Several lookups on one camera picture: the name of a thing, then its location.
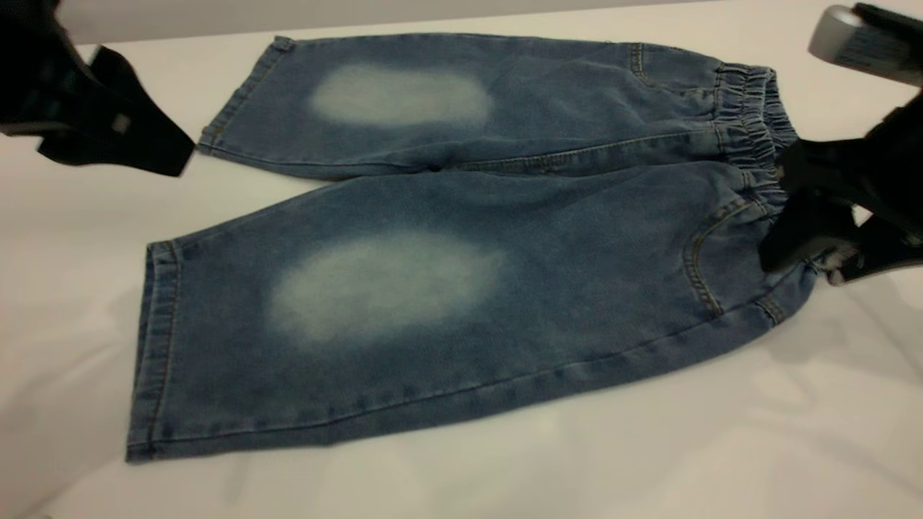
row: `elastic waistband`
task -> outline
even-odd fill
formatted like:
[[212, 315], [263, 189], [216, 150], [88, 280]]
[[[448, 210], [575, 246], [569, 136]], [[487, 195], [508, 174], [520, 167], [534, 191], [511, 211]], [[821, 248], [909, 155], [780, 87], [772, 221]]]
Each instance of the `elastic waistband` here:
[[752, 187], [778, 187], [775, 162], [797, 133], [779, 97], [775, 71], [723, 64], [715, 95], [714, 122], [728, 161], [752, 174]]

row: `denim shorts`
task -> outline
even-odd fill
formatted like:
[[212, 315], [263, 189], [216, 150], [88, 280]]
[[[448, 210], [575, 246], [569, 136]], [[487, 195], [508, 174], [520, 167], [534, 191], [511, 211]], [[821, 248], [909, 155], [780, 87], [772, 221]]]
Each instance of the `denim shorts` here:
[[440, 426], [733, 350], [814, 285], [757, 253], [795, 138], [771, 69], [671, 47], [277, 38], [199, 149], [341, 182], [149, 245], [127, 460]]

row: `faded knee patch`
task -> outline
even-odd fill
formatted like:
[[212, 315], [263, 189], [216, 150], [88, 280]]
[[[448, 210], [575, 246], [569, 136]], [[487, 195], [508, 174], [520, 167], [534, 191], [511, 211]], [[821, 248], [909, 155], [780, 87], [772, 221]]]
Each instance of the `faded knee patch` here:
[[347, 65], [320, 83], [309, 105], [329, 121], [387, 128], [480, 125], [492, 102], [480, 81], [457, 72]]
[[270, 295], [269, 324], [304, 343], [452, 326], [496, 290], [503, 258], [500, 251], [424, 232], [331, 245], [280, 277]]

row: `pant leg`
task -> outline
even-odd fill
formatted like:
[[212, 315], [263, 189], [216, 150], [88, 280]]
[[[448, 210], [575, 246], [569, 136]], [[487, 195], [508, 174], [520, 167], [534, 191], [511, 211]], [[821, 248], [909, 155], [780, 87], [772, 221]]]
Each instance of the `pant leg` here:
[[[345, 178], [604, 148], [592, 174], [714, 154], [720, 62], [640, 43], [473, 34], [277, 38], [199, 149], [288, 175]], [[645, 155], [638, 150], [646, 151]], [[553, 167], [537, 170], [554, 173]]]

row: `pocket stitching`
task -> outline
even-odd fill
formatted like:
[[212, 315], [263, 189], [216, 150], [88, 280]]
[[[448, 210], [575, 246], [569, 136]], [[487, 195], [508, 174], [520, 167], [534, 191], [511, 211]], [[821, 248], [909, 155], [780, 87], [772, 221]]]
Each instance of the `pocket stitching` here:
[[632, 43], [631, 44], [631, 75], [639, 80], [642, 84], [650, 88], [657, 88], [665, 91], [672, 91], [677, 93], [692, 93], [692, 92], [711, 92], [714, 91], [714, 87], [695, 87], [691, 89], [678, 89], [665, 85], [664, 83], [654, 81], [648, 77], [647, 73], [644, 72], [644, 43]]
[[705, 310], [711, 313], [715, 318], [724, 315], [725, 311], [701, 274], [701, 269], [699, 268], [699, 252], [702, 244], [705, 242], [705, 238], [731, 217], [744, 211], [751, 205], [752, 202], [745, 199], [735, 199], [718, 208], [715, 212], [702, 220], [701, 226], [707, 225], [707, 227], [705, 227], [701, 233], [691, 236], [683, 249], [683, 270], [686, 273], [686, 277], [689, 279], [689, 284], [691, 284], [692, 290], [705, 306]]

